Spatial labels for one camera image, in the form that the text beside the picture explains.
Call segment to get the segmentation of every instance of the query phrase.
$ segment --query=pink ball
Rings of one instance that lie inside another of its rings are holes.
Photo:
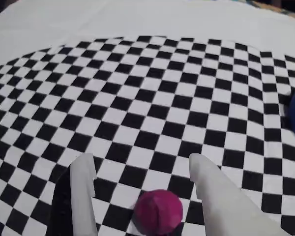
[[[165,235],[173,231],[182,220],[179,198],[167,190],[144,193],[134,207],[137,224],[145,233]]]

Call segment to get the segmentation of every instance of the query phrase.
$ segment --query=checkered pattern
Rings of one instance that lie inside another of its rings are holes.
[[[44,235],[55,182],[94,155],[100,235],[139,235],[132,207],[169,189],[175,235],[205,235],[188,156],[202,153],[295,235],[295,59],[242,44],[140,36],[72,42],[0,66],[0,235]]]

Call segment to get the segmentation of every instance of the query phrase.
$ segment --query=checkerboard mat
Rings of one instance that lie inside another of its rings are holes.
[[[168,189],[173,235],[205,235],[188,156],[202,153],[295,235],[295,58],[158,36],[71,42],[0,66],[0,235],[46,232],[55,182],[94,155],[100,235],[139,235],[132,208]]]

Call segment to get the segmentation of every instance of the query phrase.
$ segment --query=white fabric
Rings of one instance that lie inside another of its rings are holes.
[[[295,19],[232,1],[19,0],[0,14],[0,64],[83,37],[234,40],[295,57]]]

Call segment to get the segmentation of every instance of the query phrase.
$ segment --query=magenta ball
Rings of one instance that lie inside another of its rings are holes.
[[[134,207],[137,223],[147,233],[165,235],[173,231],[182,220],[179,198],[167,190],[144,193]]]

